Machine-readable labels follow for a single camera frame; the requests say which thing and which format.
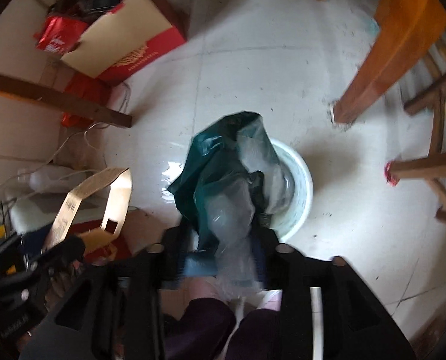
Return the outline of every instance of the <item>trousers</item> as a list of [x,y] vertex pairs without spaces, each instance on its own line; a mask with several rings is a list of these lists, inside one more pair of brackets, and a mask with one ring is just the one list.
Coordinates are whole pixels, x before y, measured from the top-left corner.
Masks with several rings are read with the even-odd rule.
[[[267,360],[277,358],[278,312],[258,309],[241,321],[231,337],[226,360]],[[168,360],[213,360],[224,348],[236,325],[229,307],[218,299],[192,300],[183,317],[167,330],[165,351]]]

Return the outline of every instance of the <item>tiled floor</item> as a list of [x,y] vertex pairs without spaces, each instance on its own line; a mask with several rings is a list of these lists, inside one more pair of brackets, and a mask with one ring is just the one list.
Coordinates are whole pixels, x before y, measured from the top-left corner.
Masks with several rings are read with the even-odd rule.
[[329,105],[371,47],[377,0],[192,1],[188,44],[128,81],[135,125],[103,132],[108,165],[131,167],[132,204],[151,216],[141,231],[177,221],[164,188],[192,135],[228,113],[259,112],[315,185],[310,217],[289,243],[320,259],[344,256],[411,337],[446,304],[446,227],[423,181],[391,187],[383,168],[427,154],[432,115],[401,106],[427,72],[416,66],[343,131]]

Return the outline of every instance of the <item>cardboard box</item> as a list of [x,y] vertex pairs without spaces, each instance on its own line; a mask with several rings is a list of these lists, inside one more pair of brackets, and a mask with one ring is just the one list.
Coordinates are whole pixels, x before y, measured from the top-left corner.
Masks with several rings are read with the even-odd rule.
[[[132,189],[131,173],[127,168],[106,168],[87,178],[66,195],[45,239],[43,250],[50,249],[63,241],[83,199],[107,186],[110,186],[110,190],[101,225],[78,234],[78,237],[85,243],[85,255],[117,239],[128,212]],[[110,224],[115,224],[115,228],[110,229]]]
[[123,0],[95,21],[61,60],[117,85],[185,42],[183,25],[166,0]]

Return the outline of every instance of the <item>person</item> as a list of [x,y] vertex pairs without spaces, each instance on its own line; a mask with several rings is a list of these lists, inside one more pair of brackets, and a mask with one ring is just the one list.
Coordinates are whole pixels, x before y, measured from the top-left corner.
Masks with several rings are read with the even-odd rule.
[[[221,299],[214,278],[190,280],[188,307],[181,319],[170,324],[166,332],[166,358],[213,360],[224,349],[236,326],[236,317]],[[280,305],[281,291],[268,291],[259,307],[250,311],[231,335],[225,359],[278,358]]]

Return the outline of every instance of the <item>red package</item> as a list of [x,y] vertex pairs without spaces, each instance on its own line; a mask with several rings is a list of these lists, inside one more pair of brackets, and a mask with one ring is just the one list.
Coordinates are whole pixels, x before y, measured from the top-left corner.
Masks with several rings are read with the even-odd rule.
[[[111,91],[112,89],[108,84],[98,79],[92,79],[84,74],[75,73],[63,92],[71,93],[81,99],[100,105],[106,105],[111,96]],[[93,121],[90,119],[72,115],[68,112],[64,112],[61,119],[63,127],[87,128],[92,123]]]
[[63,55],[71,51],[88,24],[78,19],[59,15],[46,17],[36,48]]

